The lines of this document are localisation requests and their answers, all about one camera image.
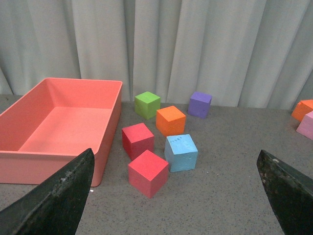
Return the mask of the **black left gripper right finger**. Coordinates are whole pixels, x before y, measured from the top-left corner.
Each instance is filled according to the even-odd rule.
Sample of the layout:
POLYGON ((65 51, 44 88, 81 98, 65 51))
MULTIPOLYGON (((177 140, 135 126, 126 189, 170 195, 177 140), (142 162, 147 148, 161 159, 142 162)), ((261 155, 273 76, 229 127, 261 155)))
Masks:
POLYGON ((258 172, 271 208, 286 235, 313 233, 313 180, 261 150, 258 172))

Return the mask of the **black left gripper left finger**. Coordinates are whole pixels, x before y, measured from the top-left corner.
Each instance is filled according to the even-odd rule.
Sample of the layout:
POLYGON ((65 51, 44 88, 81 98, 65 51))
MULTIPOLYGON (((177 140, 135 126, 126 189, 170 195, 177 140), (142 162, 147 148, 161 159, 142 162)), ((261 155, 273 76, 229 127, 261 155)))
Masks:
POLYGON ((90 191, 94 153, 89 148, 0 212, 2 235, 73 235, 90 191))

